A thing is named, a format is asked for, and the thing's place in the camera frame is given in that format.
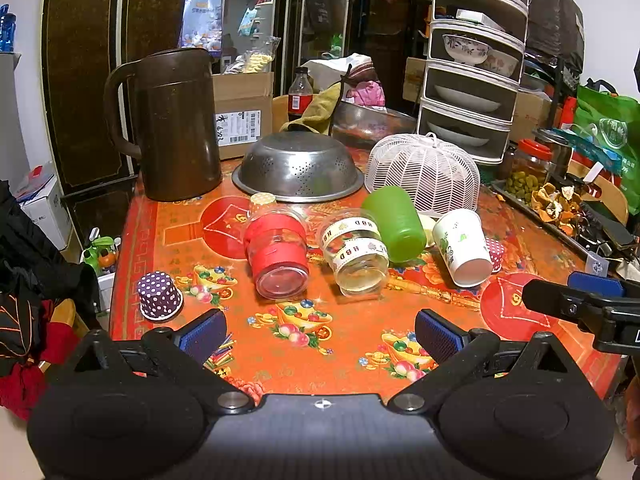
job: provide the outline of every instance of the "pitcher handle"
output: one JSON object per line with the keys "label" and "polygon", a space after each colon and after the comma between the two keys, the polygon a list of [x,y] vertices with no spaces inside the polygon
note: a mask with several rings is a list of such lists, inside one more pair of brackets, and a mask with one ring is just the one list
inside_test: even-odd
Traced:
{"label": "pitcher handle", "polygon": [[104,116],[107,119],[107,128],[111,136],[111,142],[116,150],[124,155],[140,158],[140,147],[124,138],[122,122],[120,122],[120,105],[118,104],[118,88],[129,77],[136,75],[137,61],[125,63],[111,72],[104,84]]}

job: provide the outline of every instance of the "table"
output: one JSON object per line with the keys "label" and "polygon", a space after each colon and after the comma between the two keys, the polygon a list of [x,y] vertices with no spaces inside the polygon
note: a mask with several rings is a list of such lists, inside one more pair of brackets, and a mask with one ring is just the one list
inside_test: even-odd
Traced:
{"label": "table", "polygon": [[[366,152],[353,150],[352,155],[359,167],[366,164]],[[316,245],[315,229],[325,215],[359,206],[367,193],[363,188],[336,202],[295,206],[308,215],[313,231],[307,240],[310,281],[303,296],[276,302],[257,295],[242,252],[239,236],[249,201],[230,178],[239,163],[223,162],[222,184],[183,202],[153,202],[138,184],[114,283],[114,339],[137,339],[154,327],[140,314],[136,283],[148,272],[163,270],[185,291],[181,311],[163,324],[177,329],[212,306],[220,307],[232,343],[209,365],[254,398],[262,393],[374,392],[387,400],[434,367],[413,332],[415,315],[422,308],[433,309],[465,330],[489,328],[502,338],[528,340],[538,330],[549,330],[597,393],[606,393],[620,357],[596,352],[593,336],[574,324],[527,310],[521,300],[529,280],[539,276],[566,283],[569,273],[584,269],[584,262],[487,188],[481,188],[479,197],[482,227],[506,250],[502,270],[482,285],[456,288],[433,249],[406,267],[390,269],[380,296],[356,301],[342,296]],[[209,294],[193,295],[193,274],[203,270],[211,274],[207,283],[214,285]],[[284,314],[286,306],[322,314],[313,331],[306,331],[307,338],[289,340],[278,330],[278,324],[291,321]]]}

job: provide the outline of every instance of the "white basket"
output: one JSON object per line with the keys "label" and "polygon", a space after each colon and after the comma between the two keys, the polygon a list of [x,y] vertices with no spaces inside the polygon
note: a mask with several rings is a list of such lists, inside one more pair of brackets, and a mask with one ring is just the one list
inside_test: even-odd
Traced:
{"label": "white basket", "polygon": [[420,213],[439,217],[478,206],[480,173],[471,156],[434,134],[396,134],[377,143],[367,163],[364,185],[402,187]]}

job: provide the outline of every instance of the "red circle print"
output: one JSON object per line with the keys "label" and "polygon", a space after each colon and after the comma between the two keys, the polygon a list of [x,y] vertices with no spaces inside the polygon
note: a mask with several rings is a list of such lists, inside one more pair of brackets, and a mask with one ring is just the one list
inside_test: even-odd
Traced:
{"label": "red circle print", "polygon": [[244,260],[242,231],[246,225],[249,199],[244,196],[223,196],[213,201],[200,217],[202,238],[217,254]]}
{"label": "red circle print", "polygon": [[534,312],[522,302],[522,287],[537,279],[521,272],[495,276],[480,298],[480,314],[489,330],[513,341],[528,341],[539,330],[550,331],[558,320]]}

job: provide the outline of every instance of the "blue gripper pad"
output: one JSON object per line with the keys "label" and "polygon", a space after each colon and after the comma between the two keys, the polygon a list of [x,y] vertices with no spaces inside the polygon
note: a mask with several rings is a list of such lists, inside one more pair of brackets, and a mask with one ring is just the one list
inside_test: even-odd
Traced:
{"label": "blue gripper pad", "polygon": [[625,296],[625,288],[620,280],[593,276],[579,270],[569,274],[566,284],[569,288],[576,288],[589,294],[599,294],[604,298],[623,298]]}
{"label": "blue gripper pad", "polygon": [[175,331],[175,345],[203,365],[226,338],[225,314],[217,309],[201,316]]}
{"label": "blue gripper pad", "polygon": [[428,308],[415,317],[415,337],[437,364],[442,364],[469,342],[469,334]]}

